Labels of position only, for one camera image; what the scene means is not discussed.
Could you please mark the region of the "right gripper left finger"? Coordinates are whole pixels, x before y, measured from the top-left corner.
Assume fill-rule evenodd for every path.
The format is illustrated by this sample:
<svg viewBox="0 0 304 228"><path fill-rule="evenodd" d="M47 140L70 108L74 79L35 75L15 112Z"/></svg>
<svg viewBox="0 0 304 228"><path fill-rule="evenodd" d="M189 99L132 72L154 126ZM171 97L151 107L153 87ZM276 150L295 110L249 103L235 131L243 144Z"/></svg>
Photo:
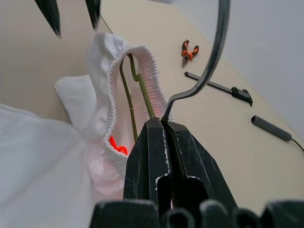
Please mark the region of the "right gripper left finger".
<svg viewBox="0 0 304 228"><path fill-rule="evenodd" d="M171 204L171 164L164 127L158 118L148 120L127 159L124 199Z"/></svg>

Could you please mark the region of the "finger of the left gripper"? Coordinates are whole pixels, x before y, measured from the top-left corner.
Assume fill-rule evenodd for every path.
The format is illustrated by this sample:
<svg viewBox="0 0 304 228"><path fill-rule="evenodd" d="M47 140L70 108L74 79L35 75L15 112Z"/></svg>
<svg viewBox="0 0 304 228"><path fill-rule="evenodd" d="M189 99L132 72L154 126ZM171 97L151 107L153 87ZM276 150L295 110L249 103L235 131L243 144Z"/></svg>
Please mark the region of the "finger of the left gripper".
<svg viewBox="0 0 304 228"><path fill-rule="evenodd" d="M101 0L85 0L93 29L97 29Z"/></svg>
<svg viewBox="0 0 304 228"><path fill-rule="evenodd" d="M60 14L57 0L34 0L54 33L61 38Z"/></svg>

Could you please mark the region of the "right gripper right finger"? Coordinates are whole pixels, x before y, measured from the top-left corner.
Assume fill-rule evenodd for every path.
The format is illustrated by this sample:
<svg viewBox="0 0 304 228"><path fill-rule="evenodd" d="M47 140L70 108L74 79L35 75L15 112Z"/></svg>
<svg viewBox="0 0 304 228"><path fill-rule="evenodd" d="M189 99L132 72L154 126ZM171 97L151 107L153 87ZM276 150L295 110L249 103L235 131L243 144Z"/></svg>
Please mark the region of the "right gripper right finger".
<svg viewBox="0 0 304 228"><path fill-rule="evenodd" d="M216 161L186 126L168 122L164 127L172 165L173 206L197 209L213 199L227 209L237 208Z"/></svg>

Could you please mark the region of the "white shorts garment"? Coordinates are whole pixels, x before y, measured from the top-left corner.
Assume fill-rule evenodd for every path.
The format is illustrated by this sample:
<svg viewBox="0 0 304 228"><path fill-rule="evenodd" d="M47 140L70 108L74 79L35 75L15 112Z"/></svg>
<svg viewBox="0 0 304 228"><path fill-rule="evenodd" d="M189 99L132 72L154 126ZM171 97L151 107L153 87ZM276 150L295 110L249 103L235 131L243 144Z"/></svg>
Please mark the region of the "white shorts garment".
<svg viewBox="0 0 304 228"><path fill-rule="evenodd" d="M167 101L154 55L107 33L91 41L88 75L55 84L71 124L0 104L0 228L89 228L98 201L122 199L128 157L110 139L134 146L119 73L128 54L161 117Z"/></svg>

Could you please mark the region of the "olive green wire hanger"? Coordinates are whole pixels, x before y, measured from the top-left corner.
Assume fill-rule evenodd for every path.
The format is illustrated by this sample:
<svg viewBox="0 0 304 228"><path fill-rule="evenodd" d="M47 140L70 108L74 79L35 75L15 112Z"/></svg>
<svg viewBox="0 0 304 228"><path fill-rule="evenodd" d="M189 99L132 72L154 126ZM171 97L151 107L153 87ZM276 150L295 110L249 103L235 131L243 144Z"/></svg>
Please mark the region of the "olive green wire hanger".
<svg viewBox="0 0 304 228"><path fill-rule="evenodd" d="M170 97L164 115L161 119L162 122L166 123L169 120L169 114L171 112L171 108L173 107L173 104L177 100L185 99L192 97L199 93L206 84L210 81L217 65L220 60L226 37L227 37L227 31L228 31L228 24L229 24L229 15L230 15L230 0L218 0L218 20L217 20L217 28L216 28L216 34L214 38L214 43L212 47L212 52L210 54L208 63L201 75L201 78L199 81L195 84L194 87L191 89L175 94ZM144 84L144 80L141 74L136 73L135 70L135 64L134 64L134 58L131 53L126 54L130 60L130 67L131 67L131 73L133 80L137 83L139 83L141 93L143 96L143 100L146 106L146 109L148 111L148 115L150 118L155 117L155 113L151 104L151 101L149 99L149 95L147 92L147 89Z"/></svg>

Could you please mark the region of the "black digital caliper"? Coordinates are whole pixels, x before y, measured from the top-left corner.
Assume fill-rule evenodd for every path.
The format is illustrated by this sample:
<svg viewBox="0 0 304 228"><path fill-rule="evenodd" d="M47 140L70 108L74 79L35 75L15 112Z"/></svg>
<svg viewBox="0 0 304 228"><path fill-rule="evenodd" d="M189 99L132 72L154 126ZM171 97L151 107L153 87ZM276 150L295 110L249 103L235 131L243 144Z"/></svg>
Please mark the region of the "black digital caliper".
<svg viewBox="0 0 304 228"><path fill-rule="evenodd" d="M252 106L252 104L253 104L253 100L251 98L251 95L249 94L249 92L246 89L240 90L237 87L232 87L231 89L229 89L229 88L227 88L223 85L220 85L220 84L217 84L217 83L214 83L214 82L211 82L211 81L209 81L207 83L207 85L211 86L211 87L213 87L217 90L220 90L222 92L228 93L232 97L248 103L250 106Z"/></svg>

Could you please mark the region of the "orange black pliers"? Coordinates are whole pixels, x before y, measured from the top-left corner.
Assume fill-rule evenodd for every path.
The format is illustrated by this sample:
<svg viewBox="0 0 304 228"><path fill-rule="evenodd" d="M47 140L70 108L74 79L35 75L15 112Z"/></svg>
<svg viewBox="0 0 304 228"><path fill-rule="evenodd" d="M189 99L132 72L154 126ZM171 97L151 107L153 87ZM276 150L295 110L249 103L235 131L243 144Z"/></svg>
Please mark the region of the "orange black pliers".
<svg viewBox="0 0 304 228"><path fill-rule="evenodd" d="M181 56L183 57L181 68L184 68L189 61L192 61L193 58L199 52L199 48L200 48L199 46L195 46L192 51L188 51L189 42L190 41L188 39L186 39L181 46L181 48L182 48Z"/></svg>

